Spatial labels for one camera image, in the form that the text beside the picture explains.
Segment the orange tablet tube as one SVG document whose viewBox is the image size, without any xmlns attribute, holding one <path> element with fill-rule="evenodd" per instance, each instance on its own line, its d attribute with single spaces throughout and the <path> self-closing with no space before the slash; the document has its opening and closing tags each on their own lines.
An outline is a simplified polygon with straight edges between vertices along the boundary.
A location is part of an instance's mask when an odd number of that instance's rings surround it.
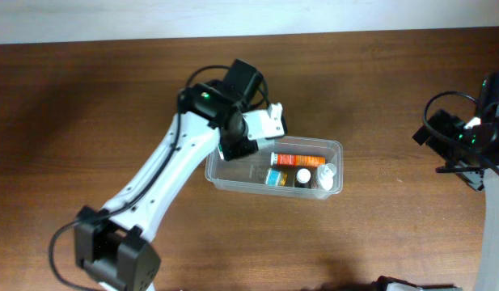
<svg viewBox="0 0 499 291">
<path fill-rule="evenodd" d="M 277 154 L 272 152 L 270 158 L 272 166 L 318 167 L 325 163 L 326 158 L 311 155 Z"/>
</svg>

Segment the small blue-labelled gold-cap bottle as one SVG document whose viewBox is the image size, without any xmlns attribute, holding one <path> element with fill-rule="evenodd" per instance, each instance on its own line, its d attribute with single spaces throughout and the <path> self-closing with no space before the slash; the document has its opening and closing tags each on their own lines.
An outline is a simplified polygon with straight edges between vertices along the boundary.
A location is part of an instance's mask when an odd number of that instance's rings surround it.
<svg viewBox="0 0 499 291">
<path fill-rule="evenodd" d="M 287 174 L 273 168 L 267 170 L 264 183 L 268 186 L 285 186 Z"/>
</svg>

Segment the dark bottle white cap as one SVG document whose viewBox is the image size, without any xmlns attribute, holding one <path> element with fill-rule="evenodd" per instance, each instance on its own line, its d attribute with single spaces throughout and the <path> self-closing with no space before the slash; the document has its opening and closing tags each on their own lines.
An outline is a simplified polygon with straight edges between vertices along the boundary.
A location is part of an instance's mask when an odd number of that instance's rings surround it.
<svg viewBox="0 0 499 291">
<path fill-rule="evenodd" d="M 297 171 L 294 177 L 295 188 L 309 188 L 311 181 L 311 172 L 306 168 L 301 168 Z"/>
</svg>

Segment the white squeeze bottle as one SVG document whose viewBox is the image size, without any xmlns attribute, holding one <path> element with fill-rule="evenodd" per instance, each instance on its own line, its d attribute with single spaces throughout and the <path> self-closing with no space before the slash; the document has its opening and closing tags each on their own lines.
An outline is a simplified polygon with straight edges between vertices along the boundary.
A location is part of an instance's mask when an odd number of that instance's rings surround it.
<svg viewBox="0 0 499 291">
<path fill-rule="evenodd" d="M 332 163 L 318 166 L 311 178 L 311 188 L 330 191 L 333 187 L 336 173 L 337 167 Z"/>
</svg>

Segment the white green medicine box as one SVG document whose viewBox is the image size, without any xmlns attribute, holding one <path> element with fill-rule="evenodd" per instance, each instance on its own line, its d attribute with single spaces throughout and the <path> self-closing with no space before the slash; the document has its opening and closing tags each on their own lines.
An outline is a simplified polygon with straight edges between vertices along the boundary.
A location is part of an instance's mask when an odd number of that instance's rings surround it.
<svg viewBox="0 0 499 291">
<path fill-rule="evenodd" d="M 222 145 L 221 144 L 218 145 L 218 153 L 219 153 L 220 159 L 224 160 L 224 154 L 223 154 L 223 149 L 222 149 Z"/>
</svg>

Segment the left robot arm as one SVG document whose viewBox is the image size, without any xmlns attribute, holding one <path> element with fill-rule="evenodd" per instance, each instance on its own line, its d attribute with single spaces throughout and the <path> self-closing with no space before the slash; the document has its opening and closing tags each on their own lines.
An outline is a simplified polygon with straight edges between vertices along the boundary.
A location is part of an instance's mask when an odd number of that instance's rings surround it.
<svg viewBox="0 0 499 291">
<path fill-rule="evenodd" d="M 252 103 L 265 85 L 213 80 L 182 90 L 170 128 L 139 172 L 101 209 L 75 221 L 75 263 L 104 290 L 152 290 L 161 259 L 151 242 L 180 189 L 215 150 L 244 158 L 286 133 L 280 103 Z"/>
</svg>

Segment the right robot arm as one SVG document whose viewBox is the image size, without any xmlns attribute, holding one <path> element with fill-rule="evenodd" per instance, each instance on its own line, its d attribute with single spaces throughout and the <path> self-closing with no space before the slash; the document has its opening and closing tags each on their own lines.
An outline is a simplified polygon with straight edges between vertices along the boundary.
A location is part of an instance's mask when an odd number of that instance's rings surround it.
<svg viewBox="0 0 499 291">
<path fill-rule="evenodd" d="M 499 291 L 499 175 L 487 170 L 484 177 L 485 220 L 480 267 L 475 291 Z M 396 278 L 381 276 L 374 287 L 382 291 L 444 291 L 456 290 L 450 285 L 420 286 Z"/>
</svg>

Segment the clear plastic container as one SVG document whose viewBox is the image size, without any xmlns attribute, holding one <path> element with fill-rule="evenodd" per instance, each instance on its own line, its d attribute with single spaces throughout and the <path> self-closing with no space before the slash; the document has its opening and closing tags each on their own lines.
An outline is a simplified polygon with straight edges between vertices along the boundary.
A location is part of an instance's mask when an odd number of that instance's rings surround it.
<svg viewBox="0 0 499 291">
<path fill-rule="evenodd" d="M 343 188 L 343 147 L 338 141 L 283 137 L 262 150 L 226 161 L 215 150 L 205 177 L 218 189 L 324 200 Z"/>
</svg>

